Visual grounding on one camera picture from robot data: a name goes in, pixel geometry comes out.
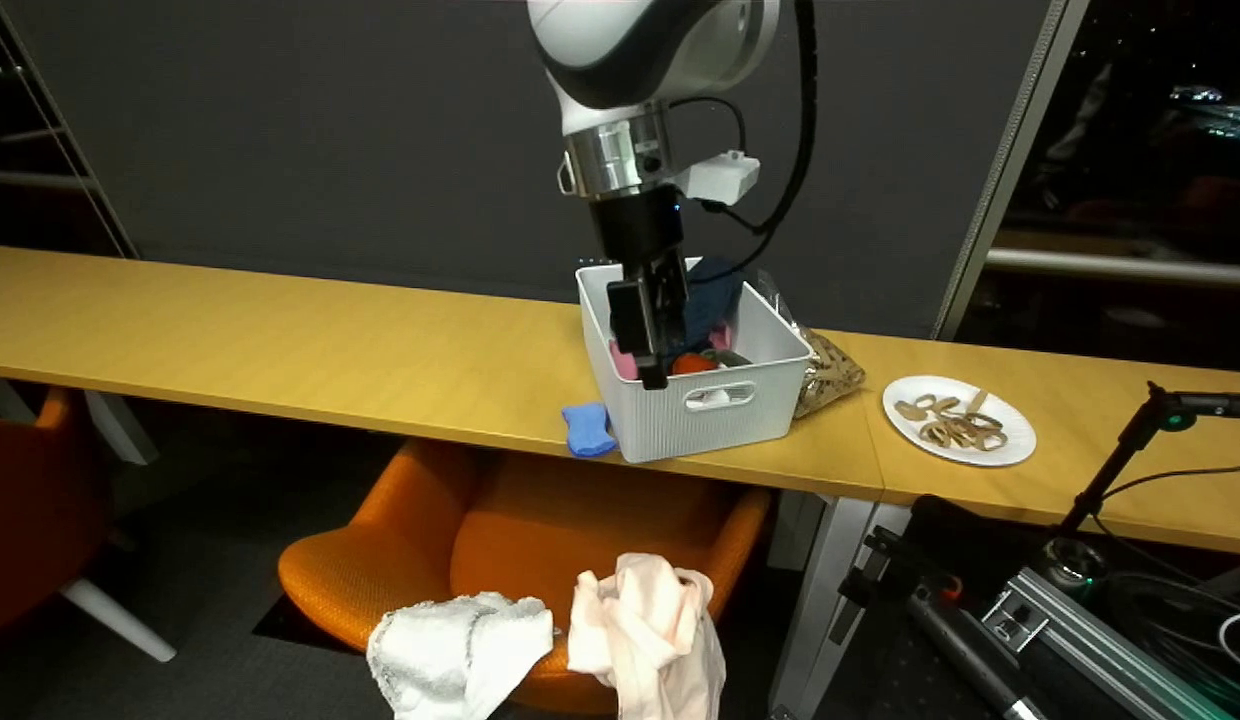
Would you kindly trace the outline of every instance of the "white cloth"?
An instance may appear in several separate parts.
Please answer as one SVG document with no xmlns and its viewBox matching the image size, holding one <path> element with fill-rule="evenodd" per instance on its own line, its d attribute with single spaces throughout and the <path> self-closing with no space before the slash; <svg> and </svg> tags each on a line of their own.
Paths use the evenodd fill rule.
<svg viewBox="0 0 1240 720">
<path fill-rule="evenodd" d="M 501 590 L 384 613 L 366 668 L 395 720 L 483 720 L 553 647 L 553 613 Z"/>
<path fill-rule="evenodd" d="M 609 581 L 581 573 L 568 668 L 616 689 L 621 720 L 716 720 L 729 658 L 706 601 L 706 576 L 647 550 L 625 550 Z"/>
</svg>

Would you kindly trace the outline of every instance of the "white plastic bin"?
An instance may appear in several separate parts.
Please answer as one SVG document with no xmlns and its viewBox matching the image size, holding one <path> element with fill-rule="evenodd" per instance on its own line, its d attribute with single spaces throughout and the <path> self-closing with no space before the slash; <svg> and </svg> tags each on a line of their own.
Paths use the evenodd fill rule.
<svg viewBox="0 0 1240 720">
<path fill-rule="evenodd" d="M 575 272 L 587 365 L 626 462 L 758 445 L 790 426 L 809 343 L 750 283 L 734 302 L 732 347 L 747 365 L 666 376 L 666 387 L 647 393 L 639 381 L 625 381 L 610 358 L 610 281 L 621 281 L 621 263 Z"/>
</svg>

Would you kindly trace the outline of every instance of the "gray partition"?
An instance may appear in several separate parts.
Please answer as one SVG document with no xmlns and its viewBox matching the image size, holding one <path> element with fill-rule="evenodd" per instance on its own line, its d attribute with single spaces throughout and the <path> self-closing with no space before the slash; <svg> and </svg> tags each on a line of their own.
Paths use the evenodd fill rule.
<svg viewBox="0 0 1240 720">
<path fill-rule="evenodd" d="M 1066 0 L 818 0 L 818 135 L 763 261 L 809 323 L 937 331 Z M 571 295 L 554 101 L 522 0 L 0 0 L 139 254 Z M 763 185 L 796 139 L 790 7 L 734 93 Z M 732 128 L 676 120 L 684 149 Z M 693 215 L 693 252 L 747 239 Z"/>
</svg>

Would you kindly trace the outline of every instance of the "wooden tabletop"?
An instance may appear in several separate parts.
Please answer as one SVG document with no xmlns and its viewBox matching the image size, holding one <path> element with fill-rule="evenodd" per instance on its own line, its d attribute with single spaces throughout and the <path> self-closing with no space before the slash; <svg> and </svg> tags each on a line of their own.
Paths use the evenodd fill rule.
<svg viewBox="0 0 1240 720">
<path fill-rule="evenodd" d="M 1240 370 L 829 335 L 865 365 L 858 397 L 782 441 L 653 468 L 896 502 L 947 495 L 982 515 L 1054 523 L 1149 381 L 1240 393 Z M 880 412 L 896 376 L 981 385 L 1031 418 L 1040 446 L 1016 468 L 937 459 Z M 0 381 L 538 456 L 565 456 L 565 406 L 599 399 L 575 302 L 19 248 L 0 248 Z M 1240 418 L 1159 430 L 1125 474 L 1199 462 L 1240 462 Z M 1240 470 L 1125 493 L 1102 519 L 1125 536 L 1240 550 Z"/>
</svg>

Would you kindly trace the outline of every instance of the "black cable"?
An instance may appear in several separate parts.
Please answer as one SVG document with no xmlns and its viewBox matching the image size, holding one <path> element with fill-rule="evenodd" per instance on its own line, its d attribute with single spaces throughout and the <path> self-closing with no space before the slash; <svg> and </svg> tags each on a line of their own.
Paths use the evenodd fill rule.
<svg viewBox="0 0 1240 720">
<path fill-rule="evenodd" d="M 1099 536 L 1102 536 L 1109 543 L 1125 546 L 1128 556 L 1140 556 L 1145 565 L 1155 565 L 1155 567 L 1163 567 L 1169 576 L 1178 576 L 1178 581 L 1188 581 L 1188 582 L 1199 582 L 1199 576 L 1190 576 L 1188 567 L 1174 567 L 1174 565 L 1169 565 L 1169 561 L 1159 561 L 1159 556 L 1151 556 L 1151 550 L 1128 543 L 1125 536 L 1114 536 L 1114 531 L 1099 519 L 1099 510 L 1092 510 L 1092 523 L 1099 529 Z"/>
<path fill-rule="evenodd" d="M 1237 474 L 1237 470 L 1240 470 L 1240 462 L 1149 470 L 1149 474 L 1131 474 L 1131 480 L 1125 480 L 1125 485 L 1113 485 L 1113 486 L 1102 493 L 1102 499 L 1109 499 L 1109 495 L 1119 495 L 1119 493 L 1131 493 L 1131 486 L 1145 486 L 1145 485 L 1174 480 L 1174 474 Z"/>
<path fill-rule="evenodd" d="M 796 0 L 796 46 L 799 46 L 799 139 L 796 139 L 796 159 L 786 167 L 786 185 L 782 185 L 766 220 L 744 225 L 758 236 L 756 248 L 747 254 L 739 254 L 732 269 L 722 269 L 716 276 L 694 276 L 693 283 L 716 283 L 722 276 L 744 272 L 750 261 L 758 261 L 771 248 L 777 227 L 782 225 L 782 215 L 790 213 L 790 203 L 809 180 L 812 149 L 817 149 L 817 66 L 818 66 L 817 0 Z"/>
<path fill-rule="evenodd" d="M 1096 601 L 1145 652 L 1159 655 L 1219 706 L 1240 712 L 1240 668 L 1215 639 L 1199 635 L 1237 616 L 1240 602 L 1151 573 L 1109 573 L 1096 582 Z"/>
<path fill-rule="evenodd" d="M 729 203 L 705 203 L 705 208 L 729 215 L 732 225 L 747 227 L 750 236 L 763 236 L 758 225 L 750 225 L 747 215 L 739 215 L 739 213 L 729 208 Z"/>
</svg>

